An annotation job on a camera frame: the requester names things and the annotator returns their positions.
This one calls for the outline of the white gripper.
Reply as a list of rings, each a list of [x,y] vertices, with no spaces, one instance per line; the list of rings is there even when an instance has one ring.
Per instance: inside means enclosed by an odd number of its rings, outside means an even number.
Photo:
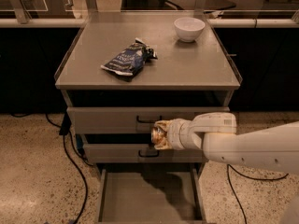
[[[158,120],[155,127],[167,129],[167,141],[155,145],[157,150],[184,150],[192,148],[191,136],[189,134],[190,121],[186,119]]]

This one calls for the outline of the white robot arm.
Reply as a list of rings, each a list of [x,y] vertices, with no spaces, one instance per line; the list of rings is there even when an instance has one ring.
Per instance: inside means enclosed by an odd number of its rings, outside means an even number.
[[[238,134],[232,113],[206,113],[192,120],[158,120],[151,130],[154,148],[201,150],[210,161],[299,174],[299,122]]]

